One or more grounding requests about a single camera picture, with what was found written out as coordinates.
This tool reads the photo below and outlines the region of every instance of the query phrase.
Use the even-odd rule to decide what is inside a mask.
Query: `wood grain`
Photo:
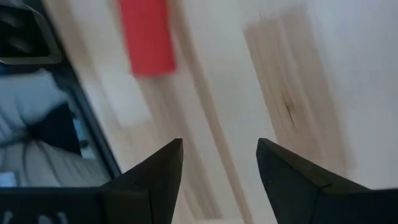
[[[245,31],[278,143],[334,172],[346,172],[339,122],[302,7]]]
[[[216,148],[221,156],[221,161],[225,168],[229,184],[238,203],[239,211],[245,222],[247,224],[251,224],[253,223],[251,212],[244,197],[242,187],[239,183],[239,178],[236,173],[226,139],[222,132],[222,127],[218,121],[215,103],[208,88],[208,84],[200,66],[200,62],[198,61],[192,39],[190,37],[189,28],[186,24],[185,13],[182,11],[181,2],[179,0],[169,1],[169,8],[171,23],[176,31],[178,42],[182,46],[182,54],[192,73],[196,93],[199,96],[201,106],[205,112],[205,116],[215,140]]]

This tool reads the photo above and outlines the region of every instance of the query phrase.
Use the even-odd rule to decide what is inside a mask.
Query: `red block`
[[[121,24],[137,77],[175,70],[166,0],[119,0]]]

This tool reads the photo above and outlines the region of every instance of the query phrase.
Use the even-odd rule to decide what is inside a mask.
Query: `black plastic part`
[[[102,187],[0,189],[3,223],[170,224],[181,182],[182,140]]]
[[[50,54],[33,12],[0,5],[1,14],[17,16],[19,26],[13,27],[0,20],[0,57],[45,57]],[[28,51],[12,45],[12,40],[23,43]]]
[[[39,122],[28,124],[27,132],[34,139],[81,156],[68,103],[57,106]]]
[[[260,139],[257,162],[279,224],[397,223],[398,190],[369,190]]]

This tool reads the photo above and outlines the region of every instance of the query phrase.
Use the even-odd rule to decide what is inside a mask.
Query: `white fabric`
[[[46,70],[0,77],[0,145],[66,101]],[[13,172],[21,187],[91,187],[108,180],[98,161],[33,141],[0,148],[0,172]]]

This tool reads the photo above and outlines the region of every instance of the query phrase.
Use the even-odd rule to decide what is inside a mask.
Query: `wooden surface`
[[[112,0],[45,2],[122,170],[184,138],[174,223],[276,222],[258,138],[398,187],[397,1],[170,0],[178,70],[145,80]]]

